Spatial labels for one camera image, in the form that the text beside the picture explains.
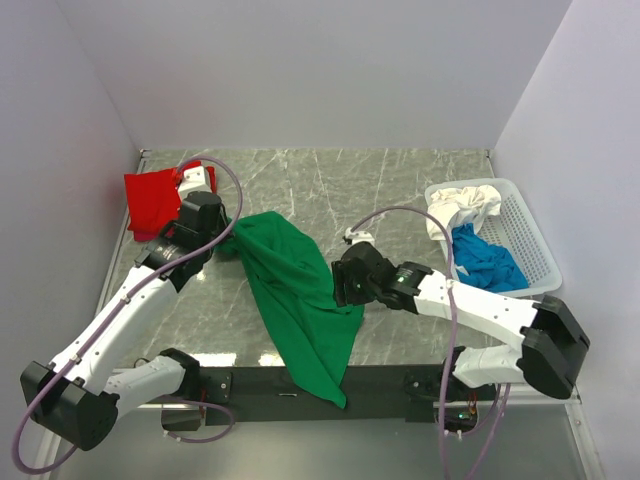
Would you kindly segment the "green t shirt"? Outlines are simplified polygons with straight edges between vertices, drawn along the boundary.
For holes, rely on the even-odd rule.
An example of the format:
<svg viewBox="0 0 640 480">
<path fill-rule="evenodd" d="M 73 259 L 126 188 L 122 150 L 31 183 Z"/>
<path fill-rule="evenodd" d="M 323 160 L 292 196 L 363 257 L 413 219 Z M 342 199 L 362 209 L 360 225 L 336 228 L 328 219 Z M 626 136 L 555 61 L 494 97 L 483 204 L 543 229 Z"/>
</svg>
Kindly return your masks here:
<svg viewBox="0 0 640 480">
<path fill-rule="evenodd" d="M 241 261 L 263 323 L 294 382 L 335 398 L 363 323 L 362 306 L 338 307 L 316 242 L 268 211 L 237 221 L 216 250 Z"/>
</svg>

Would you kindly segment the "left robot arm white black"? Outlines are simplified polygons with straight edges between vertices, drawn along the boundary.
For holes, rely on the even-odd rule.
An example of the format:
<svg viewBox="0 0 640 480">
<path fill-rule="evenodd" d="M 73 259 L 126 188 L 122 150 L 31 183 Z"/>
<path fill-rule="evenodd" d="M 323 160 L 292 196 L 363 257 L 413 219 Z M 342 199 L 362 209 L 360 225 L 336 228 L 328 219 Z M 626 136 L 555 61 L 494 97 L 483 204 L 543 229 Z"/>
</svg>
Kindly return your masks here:
<svg viewBox="0 0 640 480">
<path fill-rule="evenodd" d="M 177 219 L 136 258 L 119 292 L 90 325 L 48 364 L 31 362 L 20 376 L 30 417 L 82 451 L 99 445 L 116 422 L 158 397 L 198 400 L 200 364 L 175 348 L 123 374 L 121 356 L 172 304 L 213 254 L 211 242 L 228 228 L 220 197 L 189 193 Z"/>
</svg>

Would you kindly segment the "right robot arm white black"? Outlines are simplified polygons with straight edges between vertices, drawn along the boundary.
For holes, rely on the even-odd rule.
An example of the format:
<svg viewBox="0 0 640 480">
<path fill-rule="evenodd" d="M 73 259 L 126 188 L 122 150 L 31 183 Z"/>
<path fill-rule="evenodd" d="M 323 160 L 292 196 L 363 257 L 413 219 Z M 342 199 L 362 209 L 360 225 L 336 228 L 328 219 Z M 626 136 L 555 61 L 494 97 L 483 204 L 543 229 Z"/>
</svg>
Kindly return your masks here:
<svg viewBox="0 0 640 480">
<path fill-rule="evenodd" d="M 460 399 L 488 384 L 527 384 L 542 395 L 573 394 L 590 340 L 568 305 L 503 296 L 449 280 L 414 262 L 394 265 L 368 242 L 350 246 L 331 265 L 339 306 L 379 302 L 392 310 L 448 319 L 499 340 L 464 347 L 439 374 L 444 395 Z"/>
</svg>

